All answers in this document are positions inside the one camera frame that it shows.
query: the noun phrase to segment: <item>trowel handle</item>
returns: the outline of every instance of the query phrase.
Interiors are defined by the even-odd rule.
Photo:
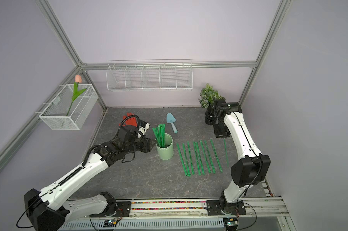
[[[173,128],[174,133],[178,133],[178,130],[176,129],[174,123],[172,123],[172,128]]]

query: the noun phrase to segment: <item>black flower pot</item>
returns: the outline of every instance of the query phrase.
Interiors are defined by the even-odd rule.
[[[205,112],[205,123],[208,125],[214,125],[216,123],[216,117],[214,116],[211,106],[208,106]]]

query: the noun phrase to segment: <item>potted plant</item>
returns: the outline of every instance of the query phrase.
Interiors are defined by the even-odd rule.
[[[214,88],[209,83],[206,84],[205,88],[201,90],[201,93],[199,95],[201,99],[198,100],[201,104],[201,107],[207,108],[205,112],[205,123],[208,125],[214,125],[216,123],[216,118],[214,117],[213,113],[214,100],[225,98],[219,95],[218,91],[214,90]]]

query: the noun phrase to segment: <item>artificial plant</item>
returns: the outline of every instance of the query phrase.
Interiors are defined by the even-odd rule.
[[[201,90],[201,93],[199,94],[201,96],[201,99],[199,100],[199,103],[201,104],[201,107],[207,108],[210,106],[213,108],[214,106],[214,99],[225,99],[221,95],[219,95],[217,90],[214,90],[214,88],[207,83],[205,88]]]
[[[71,105],[73,104],[74,100],[80,96],[80,94],[82,94],[85,90],[87,90],[86,88],[79,90],[78,91],[78,85],[79,83],[82,83],[82,77],[80,75],[76,75],[75,76],[75,80],[74,80],[74,91],[73,91],[73,96],[71,97],[71,103],[70,103],[70,107],[68,110],[68,113],[66,113],[66,116],[69,115],[70,109],[71,109]]]

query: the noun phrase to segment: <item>wire mesh basket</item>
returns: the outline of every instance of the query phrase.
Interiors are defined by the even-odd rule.
[[[91,84],[79,84],[78,90],[82,89],[86,90],[74,100],[68,116],[74,84],[65,85],[39,118],[52,130],[80,130],[98,99]]]
[[[123,65],[109,63],[107,88],[126,90],[192,90],[193,73],[190,62]]]

